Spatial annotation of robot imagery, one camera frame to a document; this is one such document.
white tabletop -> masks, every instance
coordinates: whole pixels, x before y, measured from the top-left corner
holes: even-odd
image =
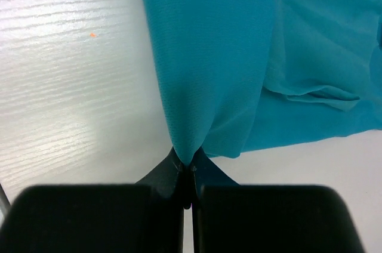
[[[135,182],[171,148],[141,0],[0,0],[0,83],[11,200],[32,184]],[[381,156],[382,132],[369,131],[213,161],[240,183],[335,188],[379,253]]]

blue fabric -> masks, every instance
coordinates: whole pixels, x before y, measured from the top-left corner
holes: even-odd
[[[188,164],[382,128],[382,0],[143,0]]]

folded cloth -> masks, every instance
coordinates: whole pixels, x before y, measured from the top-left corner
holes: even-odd
[[[143,0],[175,151],[382,128],[382,0]]]

teal cloth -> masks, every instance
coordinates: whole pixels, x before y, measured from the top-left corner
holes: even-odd
[[[143,0],[188,164],[382,128],[382,0]]]

table surface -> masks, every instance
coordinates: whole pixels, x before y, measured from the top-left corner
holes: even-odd
[[[0,182],[132,183],[171,148],[141,0],[0,0]],[[243,184],[324,184],[382,250],[382,132],[213,161]],[[192,251],[190,211],[184,251]]]

